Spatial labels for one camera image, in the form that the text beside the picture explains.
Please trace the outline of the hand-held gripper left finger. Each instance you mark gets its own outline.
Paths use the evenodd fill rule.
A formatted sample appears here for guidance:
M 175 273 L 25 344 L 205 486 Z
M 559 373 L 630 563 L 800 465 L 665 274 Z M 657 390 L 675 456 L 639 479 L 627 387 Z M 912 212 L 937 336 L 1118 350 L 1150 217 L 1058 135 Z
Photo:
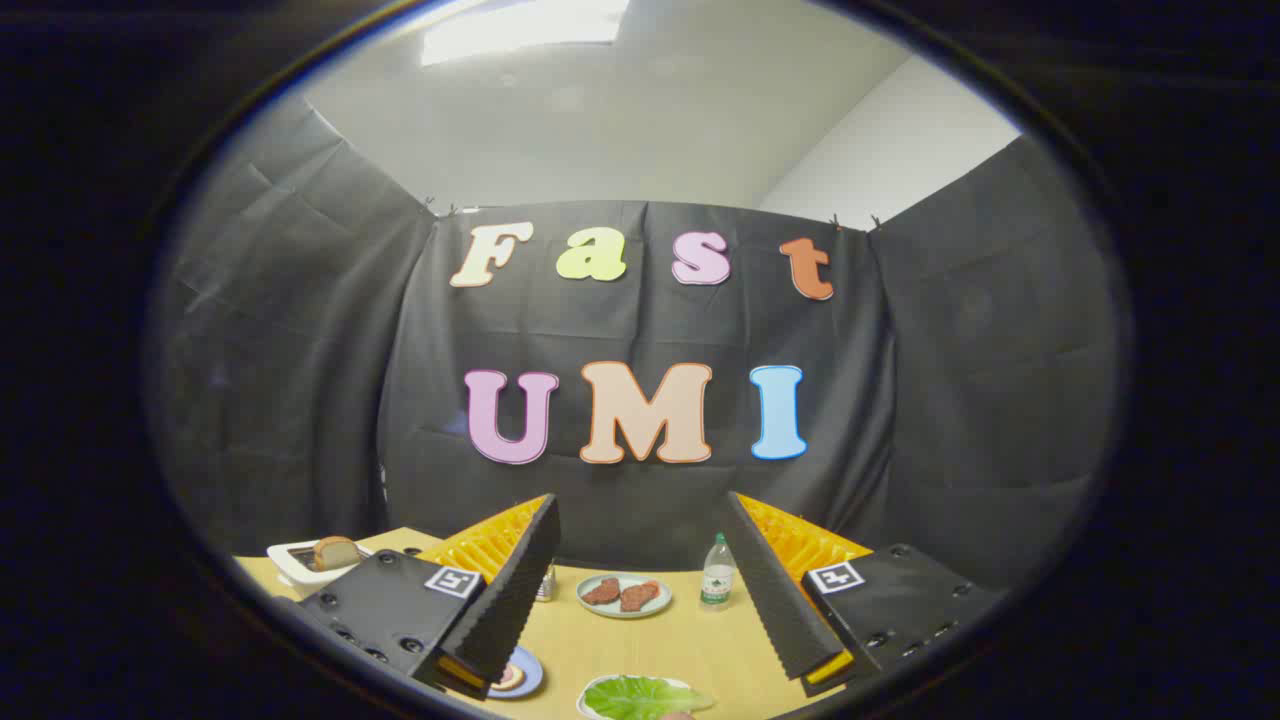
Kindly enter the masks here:
M 515 652 L 561 541 L 541 495 L 416 555 L 379 550 L 302 600 L 291 626 L 399 683 L 486 698 Z

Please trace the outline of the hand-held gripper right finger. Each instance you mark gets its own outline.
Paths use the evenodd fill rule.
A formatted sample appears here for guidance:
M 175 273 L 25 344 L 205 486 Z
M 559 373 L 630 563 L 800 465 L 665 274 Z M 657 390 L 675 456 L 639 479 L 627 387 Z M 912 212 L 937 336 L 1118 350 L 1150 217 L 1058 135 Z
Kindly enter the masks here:
M 735 491 L 724 506 L 756 615 L 808 696 L 915 667 L 1004 598 L 910 544 L 870 550 Z

